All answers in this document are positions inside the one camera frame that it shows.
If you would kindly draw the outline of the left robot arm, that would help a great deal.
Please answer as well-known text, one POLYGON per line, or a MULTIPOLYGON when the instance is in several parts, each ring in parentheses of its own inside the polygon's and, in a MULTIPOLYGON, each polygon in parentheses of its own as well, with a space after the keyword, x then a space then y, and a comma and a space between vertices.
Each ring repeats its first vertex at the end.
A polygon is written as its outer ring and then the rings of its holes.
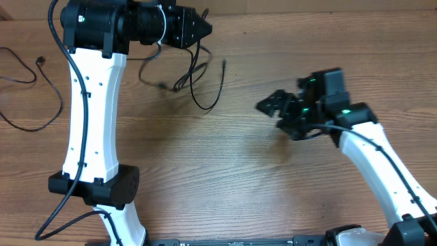
POLYGON ((70 1, 59 43, 70 65, 68 151, 48 188, 81 197, 100 215, 110 245, 147 245, 134 198, 139 169, 117 159, 117 99, 131 42, 187 49, 212 32, 205 14, 174 1, 70 1))

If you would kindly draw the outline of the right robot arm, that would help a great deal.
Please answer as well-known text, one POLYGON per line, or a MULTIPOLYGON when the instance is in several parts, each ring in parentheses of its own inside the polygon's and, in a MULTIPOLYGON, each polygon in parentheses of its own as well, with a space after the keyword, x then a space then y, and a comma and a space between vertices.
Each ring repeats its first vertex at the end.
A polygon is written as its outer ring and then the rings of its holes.
POLYGON ((391 146, 371 107, 353 104, 343 70, 332 68, 297 80, 299 92, 277 90, 256 104, 294 141, 328 135, 361 173, 378 200, 389 231, 358 224, 327 230, 315 245, 435 245, 436 198, 413 177, 391 146))

